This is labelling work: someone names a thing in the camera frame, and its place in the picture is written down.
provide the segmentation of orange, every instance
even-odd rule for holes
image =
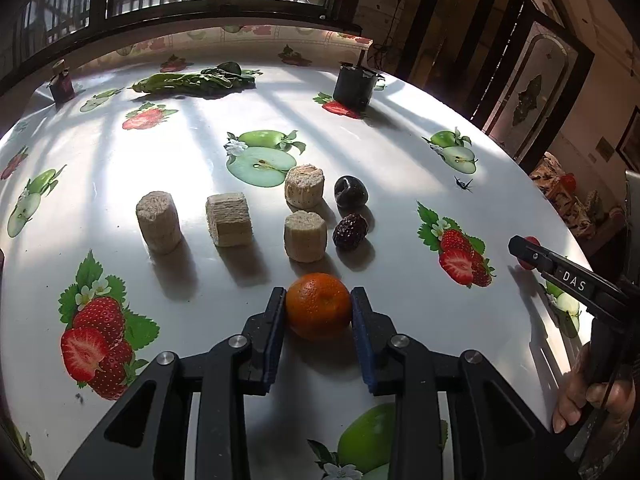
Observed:
[[[285,301],[287,323],[311,341],[337,336],[351,322],[349,291],[338,278],[312,272],[293,282]]]

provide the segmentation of silver screw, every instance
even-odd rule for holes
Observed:
[[[477,365],[482,361],[482,354],[478,350],[467,350],[465,352],[465,361]]]
[[[391,344],[396,348],[404,348],[409,346],[409,338],[404,334],[396,334],[391,337]]]
[[[156,357],[156,361],[161,365],[168,365],[174,362],[175,354],[173,352],[160,352]]]
[[[246,338],[243,335],[233,335],[229,338],[231,348],[242,348],[246,345]]]

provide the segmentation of black insect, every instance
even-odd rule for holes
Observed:
[[[473,186],[470,186],[470,185],[469,185],[469,184],[471,184],[471,182],[472,182],[472,181],[473,181],[473,179],[471,179],[469,182],[467,182],[467,183],[465,184],[464,182],[462,182],[461,180],[459,180],[459,179],[456,177],[456,184],[458,184],[458,187],[459,187],[460,189],[466,189],[469,193],[473,193],[473,191],[471,191],[471,190],[469,189],[470,187],[473,187]]]

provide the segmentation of wrinkled dark fruit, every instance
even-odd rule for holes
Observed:
[[[367,221],[357,213],[345,216],[334,229],[334,244],[343,251],[353,251],[367,235]]]
[[[365,205],[369,199],[369,193],[359,178],[345,175],[336,181],[334,197],[338,207],[350,209]]]

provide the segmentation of picture frame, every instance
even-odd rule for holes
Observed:
[[[630,170],[640,172],[640,108],[637,106],[616,146],[616,151]]]

